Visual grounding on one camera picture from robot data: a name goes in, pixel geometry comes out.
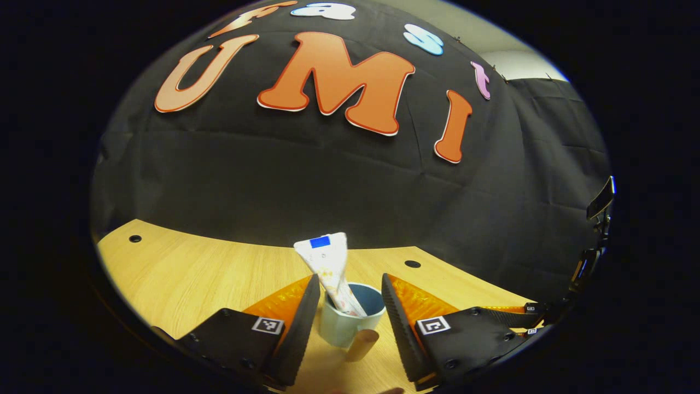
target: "screw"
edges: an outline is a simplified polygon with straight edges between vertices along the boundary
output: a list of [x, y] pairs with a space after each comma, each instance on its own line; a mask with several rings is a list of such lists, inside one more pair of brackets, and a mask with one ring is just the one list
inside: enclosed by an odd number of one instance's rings
[[242, 358], [241, 365], [248, 369], [253, 369], [256, 367], [256, 364], [250, 358]]
[[444, 363], [444, 368], [445, 369], [454, 369], [457, 367], [457, 364], [459, 364], [459, 361], [455, 359], [448, 360]]

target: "black backdrop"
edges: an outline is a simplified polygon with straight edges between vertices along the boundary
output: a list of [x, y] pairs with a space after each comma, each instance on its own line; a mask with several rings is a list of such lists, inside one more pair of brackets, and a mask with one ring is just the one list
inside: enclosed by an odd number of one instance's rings
[[[221, 391], [140, 342], [133, 333], [146, 328], [108, 297], [104, 279], [88, 275], [99, 262], [86, 208], [98, 139], [125, 86], [172, 43], [236, 6], [66, 0], [4, 9], [14, 100], [4, 119], [11, 188], [3, 392]], [[694, 149], [686, 130], [696, 111], [684, 103], [693, 103], [697, 66], [687, 48], [699, 38], [697, 5], [468, 6], [542, 50], [579, 88], [609, 130], [618, 190], [615, 241], [586, 297], [536, 355], [476, 391], [532, 383], [558, 393], [692, 392], [697, 347], [684, 319], [694, 315], [696, 286], [683, 234]]]
[[[446, 32], [371, 1], [345, 1], [353, 20], [293, 17], [282, 7], [206, 40], [243, 11], [225, 15], [159, 57], [135, 81], [101, 139], [92, 220], [98, 237], [137, 218], [201, 236], [261, 245], [344, 231], [350, 248], [417, 245], [480, 278], [538, 301], [566, 291], [578, 254], [594, 246], [585, 208], [611, 175], [593, 116], [571, 84], [523, 79], [508, 84]], [[437, 34], [434, 56], [404, 37], [412, 23]], [[318, 110], [314, 80], [299, 112], [265, 109], [257, 94], [274, 85], [303, 31], [336, 34], [353, 64], [388, 51], [409, 60], [396, 136], [357, 128]], [[182, 111], [153, 100], [186, 53], [246, 34], [213, 88]], [[185, 75], [194, 83], [216, 55]], [[481, 97], [470, 61], [486, 67]], [[455, 90], [473, 108], [451, 164], [433, 153]]]

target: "light blue mug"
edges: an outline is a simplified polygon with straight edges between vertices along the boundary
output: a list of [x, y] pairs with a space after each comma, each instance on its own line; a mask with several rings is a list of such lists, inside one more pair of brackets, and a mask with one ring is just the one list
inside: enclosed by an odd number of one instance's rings
[[352, 345], [358, 331], [373, 330], [386, 312], [382, 293], [379, 290], [362, 283], [350, 282], [349, 285], [362, 309], [367, 313], [366, 317], [351, 316], [338, 311], [328, 293], [325, 294], [325, 302], [321, 310], [321, 338], [340, 348]]

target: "blue label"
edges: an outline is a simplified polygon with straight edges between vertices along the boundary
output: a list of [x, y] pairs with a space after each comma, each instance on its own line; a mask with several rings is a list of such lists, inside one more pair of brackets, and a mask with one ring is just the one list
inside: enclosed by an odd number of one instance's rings
[[330, 238], [328, 236], [314, 238], [312, 240], [309, 240], [309, 242], [311, 243], [311, 248], [313, 249], [315, 247], [330, 245]]

